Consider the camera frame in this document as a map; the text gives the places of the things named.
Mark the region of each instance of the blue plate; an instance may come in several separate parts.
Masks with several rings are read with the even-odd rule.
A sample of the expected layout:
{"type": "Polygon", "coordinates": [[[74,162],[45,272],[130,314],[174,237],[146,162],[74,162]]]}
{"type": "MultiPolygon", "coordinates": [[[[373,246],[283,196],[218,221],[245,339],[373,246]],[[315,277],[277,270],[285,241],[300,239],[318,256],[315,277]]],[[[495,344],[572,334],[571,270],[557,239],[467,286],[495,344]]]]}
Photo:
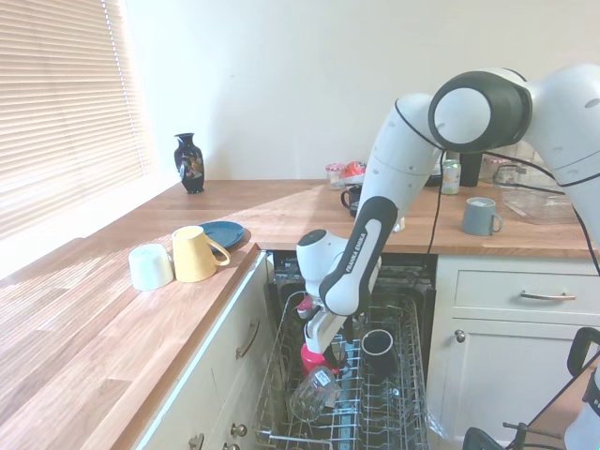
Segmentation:
{"type": "Polygon", "coordinates": [[[208,237],[224,248],[237,244],[244,237],[246,230],[239,223],[220,220],[217,222],[206,222],[200,225],[208,237]]]}

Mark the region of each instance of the soda can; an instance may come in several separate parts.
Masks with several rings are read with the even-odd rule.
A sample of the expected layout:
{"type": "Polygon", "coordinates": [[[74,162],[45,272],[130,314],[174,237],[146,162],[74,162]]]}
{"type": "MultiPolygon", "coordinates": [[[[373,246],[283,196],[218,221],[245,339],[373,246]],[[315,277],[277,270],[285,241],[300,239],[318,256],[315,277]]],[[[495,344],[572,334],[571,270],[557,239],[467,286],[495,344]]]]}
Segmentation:
{"type": "Polygon", "coordinates": [[[458,159],[447,159],[443,162],[442,194],[458,194],[460,187],[460,161],[458,159]]]}

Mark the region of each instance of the window sill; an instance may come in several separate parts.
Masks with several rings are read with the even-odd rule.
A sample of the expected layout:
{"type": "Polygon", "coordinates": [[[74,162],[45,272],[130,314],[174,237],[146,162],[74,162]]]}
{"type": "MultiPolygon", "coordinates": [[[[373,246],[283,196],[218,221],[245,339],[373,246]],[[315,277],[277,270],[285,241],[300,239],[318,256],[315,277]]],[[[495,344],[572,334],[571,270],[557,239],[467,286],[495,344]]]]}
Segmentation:
{"type": "Polygon", "coordinates": [[[87,237],[178,182],[177,177],[149,175],[85,202],[0,241],[0,279],[22,269],[67,242],[87,237]]]}

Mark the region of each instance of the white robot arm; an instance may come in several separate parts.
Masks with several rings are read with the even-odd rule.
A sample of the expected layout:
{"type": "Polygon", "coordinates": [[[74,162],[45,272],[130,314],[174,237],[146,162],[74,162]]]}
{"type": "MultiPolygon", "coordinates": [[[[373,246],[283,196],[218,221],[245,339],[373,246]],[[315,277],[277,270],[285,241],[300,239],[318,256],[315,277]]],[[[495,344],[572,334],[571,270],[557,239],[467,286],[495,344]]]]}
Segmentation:
{"type": "Polygon", "coordinates": [[[305,329],[308,348],[323,353],[346,318],[366,309],[383,246],[441,148],[477,153],[521,139],[537,150],[600,242],[600,67],[570,67],[538,83],[503,68],[463,73],[434,97],[411,94],[395,102],[371,150],[350,238],[316,231],[299,242],[307,290],[322,303],[305,329]]]}

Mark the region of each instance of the yellow mug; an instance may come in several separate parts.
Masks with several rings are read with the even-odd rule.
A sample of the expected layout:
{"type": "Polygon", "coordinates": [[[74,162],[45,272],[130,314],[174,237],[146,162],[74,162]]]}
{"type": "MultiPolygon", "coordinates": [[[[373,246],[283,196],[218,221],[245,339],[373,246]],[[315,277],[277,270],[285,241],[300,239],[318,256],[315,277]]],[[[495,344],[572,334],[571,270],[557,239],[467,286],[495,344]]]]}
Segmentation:
{"type": "Polygon", "coordinates": [[[180,228],[172,234],[172,258],[175,277],[186,283],[207,279],[215,274],[218,265],[231,262],[227,250],[210,239],[198,225],[180,228]],[[210,246],[221,252],[225,261],[215,258],[210,246]]]}

